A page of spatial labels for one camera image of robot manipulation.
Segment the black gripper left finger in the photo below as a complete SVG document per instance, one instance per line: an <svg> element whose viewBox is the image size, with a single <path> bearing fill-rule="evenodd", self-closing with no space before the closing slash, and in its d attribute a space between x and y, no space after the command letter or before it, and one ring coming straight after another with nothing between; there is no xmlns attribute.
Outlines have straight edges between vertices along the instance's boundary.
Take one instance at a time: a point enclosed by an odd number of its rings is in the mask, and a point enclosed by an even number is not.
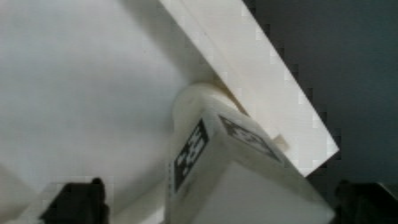
<svg viewBox="0 0 398 224"><path fill-rule="evenodd" d="M40 216L45 224L109 224L111 208L105 203L105 184L68 183Z"/></svg>

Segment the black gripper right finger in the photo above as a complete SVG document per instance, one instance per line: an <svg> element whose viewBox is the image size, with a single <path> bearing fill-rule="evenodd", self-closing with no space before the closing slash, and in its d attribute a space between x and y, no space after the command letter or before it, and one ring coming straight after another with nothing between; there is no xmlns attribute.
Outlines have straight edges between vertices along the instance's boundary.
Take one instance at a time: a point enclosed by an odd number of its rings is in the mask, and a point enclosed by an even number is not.
<svg viewBox="0 0 398 224"><path fill-rule="evenodd" d="M398 224L398 183L343 180L335 195L338 206L331 224Z"/></svg>

